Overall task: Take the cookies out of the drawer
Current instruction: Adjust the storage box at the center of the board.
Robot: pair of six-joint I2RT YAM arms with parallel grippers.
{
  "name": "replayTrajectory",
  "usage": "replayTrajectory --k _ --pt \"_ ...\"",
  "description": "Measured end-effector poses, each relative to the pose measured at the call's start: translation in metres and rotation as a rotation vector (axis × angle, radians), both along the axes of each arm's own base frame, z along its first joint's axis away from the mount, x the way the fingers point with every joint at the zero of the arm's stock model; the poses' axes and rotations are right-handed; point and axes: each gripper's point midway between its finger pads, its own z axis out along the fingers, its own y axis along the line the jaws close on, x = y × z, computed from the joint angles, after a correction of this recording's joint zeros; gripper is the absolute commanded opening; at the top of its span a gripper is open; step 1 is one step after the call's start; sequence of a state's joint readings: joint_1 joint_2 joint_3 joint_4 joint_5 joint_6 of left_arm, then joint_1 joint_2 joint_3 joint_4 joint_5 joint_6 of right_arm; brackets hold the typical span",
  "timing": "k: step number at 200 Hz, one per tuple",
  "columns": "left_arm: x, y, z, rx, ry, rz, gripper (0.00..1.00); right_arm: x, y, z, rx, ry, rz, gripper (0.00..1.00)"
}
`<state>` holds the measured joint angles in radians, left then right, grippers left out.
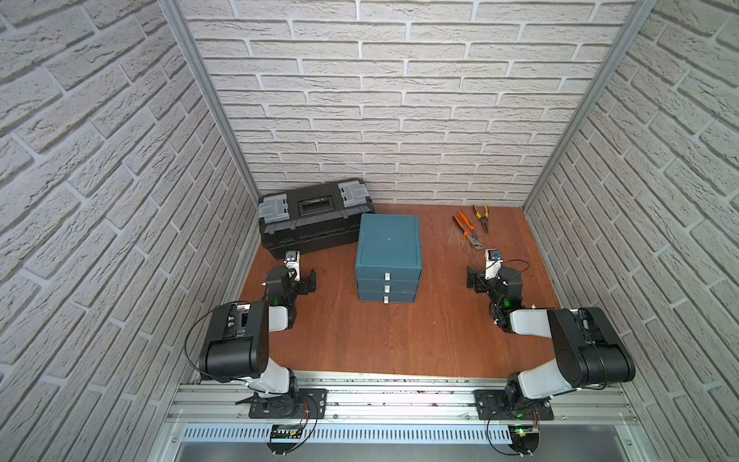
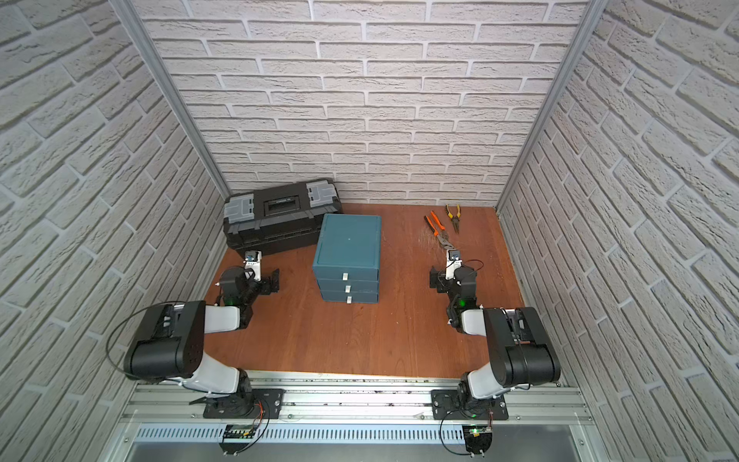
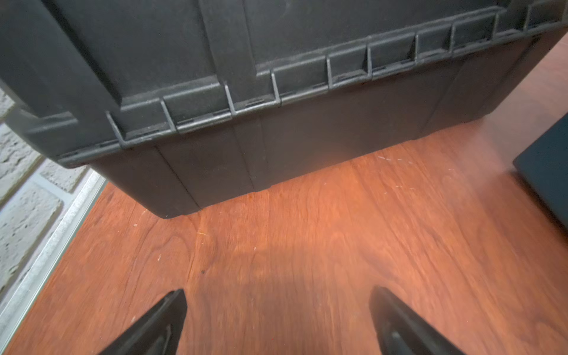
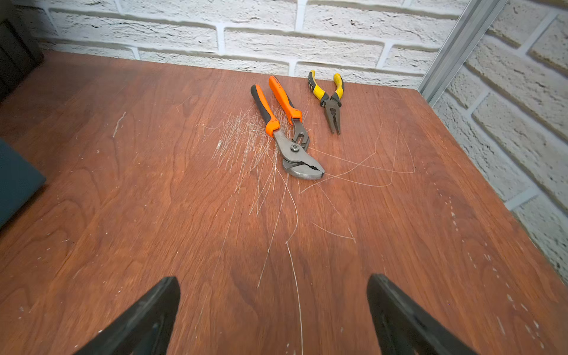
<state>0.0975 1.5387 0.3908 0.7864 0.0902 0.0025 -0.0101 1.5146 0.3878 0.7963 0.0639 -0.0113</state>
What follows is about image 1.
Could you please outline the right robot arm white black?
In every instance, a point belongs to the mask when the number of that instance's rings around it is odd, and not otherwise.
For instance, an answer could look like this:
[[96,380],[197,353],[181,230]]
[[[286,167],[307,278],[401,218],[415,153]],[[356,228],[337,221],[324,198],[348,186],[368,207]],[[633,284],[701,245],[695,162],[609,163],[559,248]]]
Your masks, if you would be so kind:
[[469,268],[467,287],[488,296],[489,315],[503,332],[552,341],[554,359],[509,377],[498,400],[503,409],[635,378],[636,364],[602,309],[525,307],[522,273],[510,267],[500,267],[493,277]]

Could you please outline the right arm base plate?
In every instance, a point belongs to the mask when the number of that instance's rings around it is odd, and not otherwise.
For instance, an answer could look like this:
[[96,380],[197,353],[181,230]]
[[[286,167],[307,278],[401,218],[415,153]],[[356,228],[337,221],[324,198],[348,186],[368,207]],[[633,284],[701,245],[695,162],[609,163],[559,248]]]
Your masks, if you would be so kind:
[[530,400],[504,390],[475,390],[475,408],[480,421],[553,421],[549,400]]

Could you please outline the teal drawer cabinet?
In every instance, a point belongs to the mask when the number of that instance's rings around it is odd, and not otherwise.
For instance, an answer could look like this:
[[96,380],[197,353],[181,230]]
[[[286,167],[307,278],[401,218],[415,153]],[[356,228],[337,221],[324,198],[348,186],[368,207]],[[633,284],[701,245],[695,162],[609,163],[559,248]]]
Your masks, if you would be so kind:
[[420,219],[403,215],[363,215],[355,270],[360,267],[423,269]]

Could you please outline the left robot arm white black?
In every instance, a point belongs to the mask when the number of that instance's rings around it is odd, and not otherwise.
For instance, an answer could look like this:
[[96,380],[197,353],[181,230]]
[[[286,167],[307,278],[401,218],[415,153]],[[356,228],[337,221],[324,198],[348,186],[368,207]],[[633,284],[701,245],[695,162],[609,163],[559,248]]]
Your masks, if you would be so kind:
[[261,300],[227,302],[206,315],[210,322],[194,369],[204,380],[240,381],[261,400],[295,400],[294,373],[269,357],[269,335],[294,327],[296,301],[317,290],[317,273],[303,277],[295,268],[279,266],[264,286]]

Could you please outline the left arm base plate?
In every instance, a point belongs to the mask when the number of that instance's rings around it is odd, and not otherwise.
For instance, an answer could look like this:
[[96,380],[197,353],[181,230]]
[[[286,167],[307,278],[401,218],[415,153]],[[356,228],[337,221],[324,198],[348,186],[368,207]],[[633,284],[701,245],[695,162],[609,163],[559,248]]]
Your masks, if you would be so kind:
[[325,416],[328,391],[320,388],[301,389],[279,397],[255,395],[249,402],[250,419],[322,420]]

